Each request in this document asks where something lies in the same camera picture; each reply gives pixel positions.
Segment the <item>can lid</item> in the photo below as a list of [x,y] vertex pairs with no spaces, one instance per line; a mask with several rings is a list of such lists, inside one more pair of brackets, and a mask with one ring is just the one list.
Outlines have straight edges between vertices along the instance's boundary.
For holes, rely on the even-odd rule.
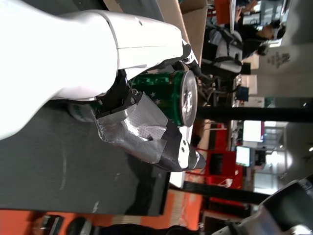
[[180,116],[185,126],[192,126],[196,119],[198,90],[196,77],[192,71],[186,71],[180,87]]

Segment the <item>monitor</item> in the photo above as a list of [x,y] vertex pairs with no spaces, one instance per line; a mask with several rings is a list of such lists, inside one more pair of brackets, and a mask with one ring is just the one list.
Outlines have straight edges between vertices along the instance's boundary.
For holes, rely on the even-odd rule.
[[263,137],[263,121],[244,121],[243,141],[263,142]]
[[250,166],[250,148],[237,146],[236,163],[242,166]]

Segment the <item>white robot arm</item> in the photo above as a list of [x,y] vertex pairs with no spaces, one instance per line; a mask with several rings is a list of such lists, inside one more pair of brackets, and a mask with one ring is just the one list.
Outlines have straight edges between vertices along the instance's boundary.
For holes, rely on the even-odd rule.
[[0,22],[0,140],[50,99],[97,100],[103,141],[167,171],[205,165],[178,127],[127,82],[178,61],[201,73],[177,27],[101,10],[55,17],[20,0],[0,0]]
[[[63,17],[20,0],[1,0],[0,139],[21,130],[49,99],[94,100],[113,85],[183,55],[180,30],[167,23],[92,10]],[[20,100],[21,115],[14,115]]]

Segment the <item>dark table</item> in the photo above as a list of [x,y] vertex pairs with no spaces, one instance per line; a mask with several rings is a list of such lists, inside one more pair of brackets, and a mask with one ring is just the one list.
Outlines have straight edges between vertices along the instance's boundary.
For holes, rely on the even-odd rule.
[[[54,15],[105,9],[101,0],[25,2]],[[102,142],[93,123],[75,120],[65,104],[52,101],[0,141],[0,209],[159,215],[169,177]]]

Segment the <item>gray duct tape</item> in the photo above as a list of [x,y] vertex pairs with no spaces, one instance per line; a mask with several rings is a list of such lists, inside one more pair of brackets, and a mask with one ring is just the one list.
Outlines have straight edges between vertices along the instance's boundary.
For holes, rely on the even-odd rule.
[[95,120],[99,137],[151,164],[158,163],[168,119],[144,93],[138,104]]

